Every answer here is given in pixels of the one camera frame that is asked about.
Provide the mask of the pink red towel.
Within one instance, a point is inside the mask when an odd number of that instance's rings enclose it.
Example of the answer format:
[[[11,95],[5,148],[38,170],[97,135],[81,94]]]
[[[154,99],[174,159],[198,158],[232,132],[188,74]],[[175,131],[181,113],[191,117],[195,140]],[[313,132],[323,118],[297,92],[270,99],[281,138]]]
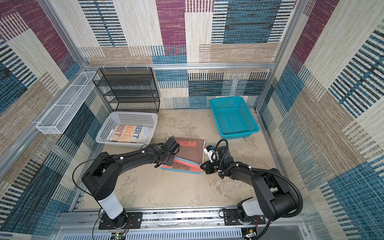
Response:
[[[176,154],[171,166],[162,165],[161,169],[172,172],[201,175],[200,165],[204,162],[205,140],[178,138],[176,142],[180,145],[180,151]]]

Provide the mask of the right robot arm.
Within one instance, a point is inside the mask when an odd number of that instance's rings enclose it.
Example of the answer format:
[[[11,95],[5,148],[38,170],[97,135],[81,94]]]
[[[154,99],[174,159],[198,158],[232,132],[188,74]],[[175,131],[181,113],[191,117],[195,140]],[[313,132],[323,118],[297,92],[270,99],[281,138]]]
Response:
[[[255,216],[263,216],[269,221],[279,218],[292,218],[301,213],[303,197],[299,189],[277,169],[257,169],[241,162],[235,162],[225,146],[215,149],[208,146],[204,153],[209,160],[201,165],[207,175],[218,173],[246,183],[253,187],[256,197],[243,200],[237,205],[239,222],[247,224]]]

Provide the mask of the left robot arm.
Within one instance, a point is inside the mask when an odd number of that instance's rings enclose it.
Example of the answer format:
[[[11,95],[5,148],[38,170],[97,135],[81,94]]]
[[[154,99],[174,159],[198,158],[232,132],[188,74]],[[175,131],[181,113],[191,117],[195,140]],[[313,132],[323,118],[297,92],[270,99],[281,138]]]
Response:
[[[177,141],[169,138],[165,143],[145,145],[140,150],[125,154],[99,154],[83,174],[82,182],[104,210],[103,223],[111,229],[121,229],[129,223],[127,212],[115,194],[116,183],[122,173],[149,164],[155,164],[155,168],[171,166],[179,151]]]

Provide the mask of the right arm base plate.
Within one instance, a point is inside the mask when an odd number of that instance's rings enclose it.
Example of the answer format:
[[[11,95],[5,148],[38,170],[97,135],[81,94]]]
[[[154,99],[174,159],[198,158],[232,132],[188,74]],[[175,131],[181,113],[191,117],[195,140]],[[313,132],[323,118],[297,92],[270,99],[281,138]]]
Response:
[[[219,210],[219,217],[224,219],[226,226],[236,225],[264,225],[266,219],[263,216],[247,216],[238,209],[223,208]]]

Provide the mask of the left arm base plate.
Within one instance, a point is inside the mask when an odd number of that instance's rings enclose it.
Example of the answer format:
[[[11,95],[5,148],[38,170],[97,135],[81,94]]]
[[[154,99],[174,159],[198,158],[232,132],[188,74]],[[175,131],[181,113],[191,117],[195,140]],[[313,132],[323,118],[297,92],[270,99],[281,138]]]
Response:
[[[143,212],[123,212],[115,219],[110,219],[106,213],[101,217],[99,230],[130,230],[139,229],[142,224]]]

